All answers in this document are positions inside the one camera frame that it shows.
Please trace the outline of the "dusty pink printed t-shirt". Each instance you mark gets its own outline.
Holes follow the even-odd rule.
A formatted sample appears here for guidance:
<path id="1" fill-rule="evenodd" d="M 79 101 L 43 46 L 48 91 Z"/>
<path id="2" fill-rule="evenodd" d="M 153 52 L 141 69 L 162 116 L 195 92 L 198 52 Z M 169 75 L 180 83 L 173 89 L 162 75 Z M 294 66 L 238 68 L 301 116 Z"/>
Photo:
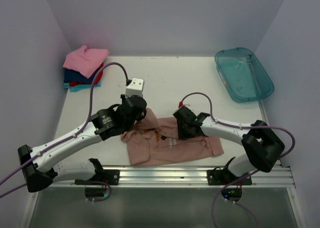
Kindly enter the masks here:
<path id="1" fill-rule="evenodd" d="M 146 109 L 145 118 L 120 138 L 126 143 L 132 166 L 170 165 L 224 154 L 219 137 L 180 139 L 177 120 L 174 117 L 158 118 L 150 108 Z"/>

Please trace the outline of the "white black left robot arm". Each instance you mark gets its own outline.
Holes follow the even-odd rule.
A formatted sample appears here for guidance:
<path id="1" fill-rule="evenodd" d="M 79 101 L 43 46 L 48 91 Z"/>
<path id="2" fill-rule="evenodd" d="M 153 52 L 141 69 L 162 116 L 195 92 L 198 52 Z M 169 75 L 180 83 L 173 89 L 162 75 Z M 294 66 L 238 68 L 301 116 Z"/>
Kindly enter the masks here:
<path id="1" fill-rule="evenodd" d="M 133 129 L 147 114 L 147 102 L 138 95 L 123 98 L 121 104 L 101 109 L 80 127 L 46 144 L 18 148 L 27 189 L 39 192 L 51 184 L 74 180 L 77 185 L 104 184 L 103 166 L 97 158 L 66 164 L 63 160 L 91 145 L 120 136 Z"/>

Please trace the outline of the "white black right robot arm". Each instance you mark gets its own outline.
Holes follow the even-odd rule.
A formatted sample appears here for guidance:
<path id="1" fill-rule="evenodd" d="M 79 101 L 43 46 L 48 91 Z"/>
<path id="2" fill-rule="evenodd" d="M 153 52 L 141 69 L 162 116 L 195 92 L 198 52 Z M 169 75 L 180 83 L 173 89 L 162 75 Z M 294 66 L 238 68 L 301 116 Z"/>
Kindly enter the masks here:
<path id="1" fill-rule="evenodd" d="M 223 121 L 213 119 L 208 113 L 195 115 L 184 105 L 173 113 L 173 117 L 181 140 L 218 137 L 244 148 L 245 154 L 232 157 L 223 168 L 207 172 L 210 185 L 232 185 L 255 170 L 269 173 L 285 149 L 281 139 L 262 120 L 256 120 L 246 129 L 240 123 L 223 125 Z"/>

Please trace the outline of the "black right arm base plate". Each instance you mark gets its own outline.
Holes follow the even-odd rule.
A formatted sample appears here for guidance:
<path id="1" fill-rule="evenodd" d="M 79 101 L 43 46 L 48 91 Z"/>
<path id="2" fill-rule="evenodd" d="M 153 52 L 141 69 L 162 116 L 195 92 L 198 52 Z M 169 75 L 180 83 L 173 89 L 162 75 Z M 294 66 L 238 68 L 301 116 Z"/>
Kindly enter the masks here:
<path id="1" fill-rule="evenodd" d="M 225 168 L 215 167 L 206 171 L 207 183 L 209 186 L 225 186 L 239 179 Z"/>

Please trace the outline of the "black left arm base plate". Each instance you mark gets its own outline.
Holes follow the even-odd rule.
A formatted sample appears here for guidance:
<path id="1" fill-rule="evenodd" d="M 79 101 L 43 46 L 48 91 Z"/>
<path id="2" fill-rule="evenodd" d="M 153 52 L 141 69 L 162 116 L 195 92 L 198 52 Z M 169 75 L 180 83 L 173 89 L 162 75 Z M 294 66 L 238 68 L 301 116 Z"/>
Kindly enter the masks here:
<path id="1" fill-rule="evenodd" d="M 96 173 L 89 180 L 76 179 L 75 185 L 103 185 L 117 186 L 120 180 L 119 169 L 104 169 L 103 172 Z"/>

